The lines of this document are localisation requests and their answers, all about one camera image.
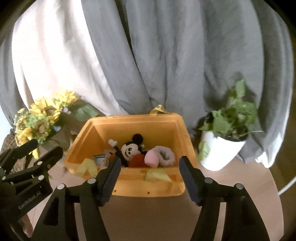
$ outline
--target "gray curtain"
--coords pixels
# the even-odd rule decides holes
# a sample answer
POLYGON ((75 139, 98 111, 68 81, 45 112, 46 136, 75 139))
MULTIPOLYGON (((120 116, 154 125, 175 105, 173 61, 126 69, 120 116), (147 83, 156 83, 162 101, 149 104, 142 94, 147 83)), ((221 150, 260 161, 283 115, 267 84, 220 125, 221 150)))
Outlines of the gray curtain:
POLYGON ((118 103, 129 114, 162 104, 191 131, 205 115, 200 2, 82 0, 82 6, 118 103))
POLYGON ((13 119, 21 108, 26 108, 15 81, 12 65, 12 32, 0 46, 0 106, 9 124, 13 126, 13 119))
POLYGON ((293 60, 287 27, 263 0, 82 0, 82 6, 107 81, 129 114, 162 104, 194 133, 244 78, 264 134, 250 135, 240 157, 272 158, 289 114, 293 60))

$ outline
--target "green leaf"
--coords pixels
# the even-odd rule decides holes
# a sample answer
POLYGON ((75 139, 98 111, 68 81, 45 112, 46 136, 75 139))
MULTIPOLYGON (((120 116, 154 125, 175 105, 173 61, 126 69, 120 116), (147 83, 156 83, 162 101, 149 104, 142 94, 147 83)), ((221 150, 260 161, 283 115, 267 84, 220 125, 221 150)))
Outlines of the green leaf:
POLYGON ((235 91, 237 93, 237 98, 242 98, 246 94, 244 79, 237 82, 237 84, 235 85, 235 91))
POLYGON ((86 104, 78 108, 75 112, 75 117, 79 121, 87 121, 90 118, 96 117, 99 115, 98 110, 93 107, 91 104, 86 104))
POLYGON ((246 118, 246 122, 245 122, 246 126, 250 126, 250 125, 254 124, 256 118, 257 118, 257 113, 252 113, 252 114, 248 115, 246 118))
POLYGON ((228 90, 228 97, 229 98, 234 98, 234 99, 236 99, 237 98, 237 94, 236 94, 236 92, 235 92, 235 90, 234 89, 229 89, 228 90))
POLYGON ((237 115, 237 118, 238 118, 239 122, 242 123, 242 122, 245 122, 247 116, 245 116, 245 115, 241 115, 241 114, 238 114, 238 115, 237 115))
POLYGON ((201 131, 212 131, 213 130, 213 124, 212 123, 207 123, 204 124, 201 128, 201 131))
POLYGON ((227 105, 226 105, 226 108, 230 108, 232 106, 234 106, 237 102, 237 99, 234 98, 234 97, 229 97, 228 98, 228 101, 227 101, 227 105))
POLYGON ((199 154, 197 155, 198 160, 202 161, 206 159, 211 151, 211 148, 205 141, 201 141, 198 145, 199 154))
POLYGON ((212 115, 214 118, 221 116, 221 110, 213 110, 212 115))
POLYGON ((226 134, 230 130, 231 130, 231 124, 228 123, 222 116, 214 119, 213 132, 226 134))
POLYGON ((235 109, 238 113, 244 115, 255 115, 257 113, 256 105, 250 102, 236 103, 235 109))

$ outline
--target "screw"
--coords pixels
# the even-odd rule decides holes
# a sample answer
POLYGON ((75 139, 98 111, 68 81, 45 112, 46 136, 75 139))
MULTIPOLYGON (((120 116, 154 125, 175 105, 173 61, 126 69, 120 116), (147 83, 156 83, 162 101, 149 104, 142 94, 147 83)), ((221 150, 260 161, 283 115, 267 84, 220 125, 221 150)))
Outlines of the screw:
POLYGON ((244 185, 242 185, 241 183, 237 183, 235 186, 237 187, 237 189, 240 189, 240 190, 244 188, 244 185))
POLYGON ((87 183, 89 183, 89 184, 93 184, 95 182, 96 182, 95 178, 90 178, 90 179, 87 180, 87 183))
POLYGON ((57 189, 62 190, 65 187, 65 184, 60 184, 57 186, 57 189))
POLYGON ((211 184, 211 183, 213 183, 213 179, 210 178, 210 177, 206 177, 205 182, 208 183, 208 184, 211 184))

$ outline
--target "yellow strap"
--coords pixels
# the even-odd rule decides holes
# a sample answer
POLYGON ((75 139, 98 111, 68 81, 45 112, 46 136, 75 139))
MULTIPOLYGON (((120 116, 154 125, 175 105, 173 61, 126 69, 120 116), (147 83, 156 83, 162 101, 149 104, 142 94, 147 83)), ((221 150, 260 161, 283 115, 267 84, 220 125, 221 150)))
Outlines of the yellow strap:
POLYGON ((155 107, 153 110, 151 110, 149 115, 157 115, 158 112, 162 112, 162 113, 169 113, 165 110, 165 108, 159 104, 157 107, 155 107))

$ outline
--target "mickey mouse plush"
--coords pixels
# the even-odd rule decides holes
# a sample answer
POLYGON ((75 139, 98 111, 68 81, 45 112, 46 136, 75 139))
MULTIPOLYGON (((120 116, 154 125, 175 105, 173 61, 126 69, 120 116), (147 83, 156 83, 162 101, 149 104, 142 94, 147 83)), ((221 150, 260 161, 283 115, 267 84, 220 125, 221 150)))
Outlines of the mickey mouse plush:
POLYGON ((133 135, 132 141, 124 144, 121 150, 117 146, 117 141, 109 140, 108 143, 116 150, 115 155, 121 159, 121 164, 125 167, 128 167, 128 161, 134 156, 147 153, 142 151, 144 145, 142 145, 143 137, 141 134, 133 135))

